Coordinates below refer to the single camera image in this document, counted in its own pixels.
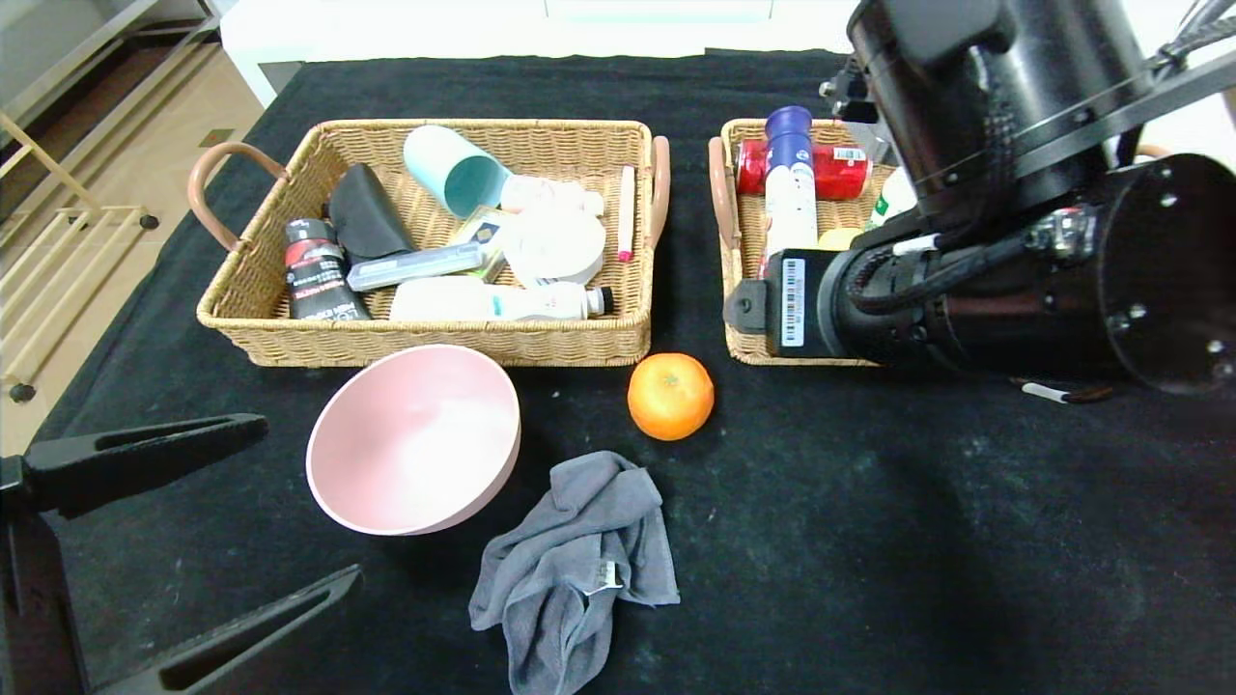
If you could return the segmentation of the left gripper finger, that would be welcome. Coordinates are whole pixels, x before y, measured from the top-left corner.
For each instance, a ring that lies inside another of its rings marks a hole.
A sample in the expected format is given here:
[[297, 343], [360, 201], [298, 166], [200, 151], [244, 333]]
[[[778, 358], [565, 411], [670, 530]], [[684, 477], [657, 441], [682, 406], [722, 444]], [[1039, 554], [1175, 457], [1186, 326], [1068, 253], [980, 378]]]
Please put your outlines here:
[[41, 441], [23, 460], [37, 510], [75, 518], [185, 479], [267, 432], [265, 416], [231, 413]]
[[307, 663], [300, 653], [344, 613], [349, 596], [363, 584], [352, 564], [182, 642], [147, 660], [129, 676], [108, 681], [96, 694], [225, 694], [243, 681], [274, 676]]

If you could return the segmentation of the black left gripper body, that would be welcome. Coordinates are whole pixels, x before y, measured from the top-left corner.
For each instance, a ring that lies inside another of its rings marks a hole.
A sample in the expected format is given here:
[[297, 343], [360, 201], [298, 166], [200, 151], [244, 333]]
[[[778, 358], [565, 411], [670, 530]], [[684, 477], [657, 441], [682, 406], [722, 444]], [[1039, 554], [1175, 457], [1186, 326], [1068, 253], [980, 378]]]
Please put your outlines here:
[[23, 458], [2, 458], [2, 693], [84, 694], [66, 563], [32, 481]]

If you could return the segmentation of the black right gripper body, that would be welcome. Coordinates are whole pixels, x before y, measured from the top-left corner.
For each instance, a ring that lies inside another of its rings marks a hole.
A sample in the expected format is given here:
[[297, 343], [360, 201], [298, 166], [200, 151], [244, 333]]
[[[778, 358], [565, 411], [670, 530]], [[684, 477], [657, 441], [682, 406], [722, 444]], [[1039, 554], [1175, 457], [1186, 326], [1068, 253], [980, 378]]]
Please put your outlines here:
[[857, 251], [785, 249], [768, 260], [768, 352], [777, 359], [857, 359], [843, 343], [839, 301]]

